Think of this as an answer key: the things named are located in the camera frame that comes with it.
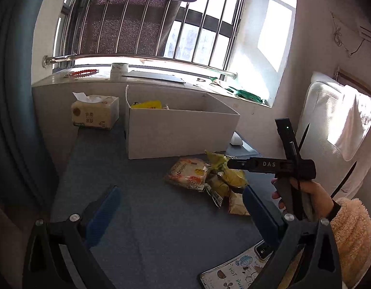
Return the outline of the right hand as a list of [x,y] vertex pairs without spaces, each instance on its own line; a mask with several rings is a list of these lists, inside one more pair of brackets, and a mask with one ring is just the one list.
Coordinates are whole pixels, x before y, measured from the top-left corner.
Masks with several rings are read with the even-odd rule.
[[310,195],[316,219],[327,218],[330,215],[334,207],[334,201],[321,184],[315,181],[298,182],[295,178],[291,178],[289,183],[294,188],[300,188],[302,192]]

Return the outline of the fuzzy beige sleeve forearm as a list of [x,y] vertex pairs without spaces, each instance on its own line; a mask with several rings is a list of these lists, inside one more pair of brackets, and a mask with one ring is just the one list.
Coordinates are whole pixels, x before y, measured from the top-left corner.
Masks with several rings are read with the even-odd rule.
[[371,218],[354,198],[339,198],[340,206],[331,228],[338,248],[342,281],[346,288],[355,288],[371,266]]

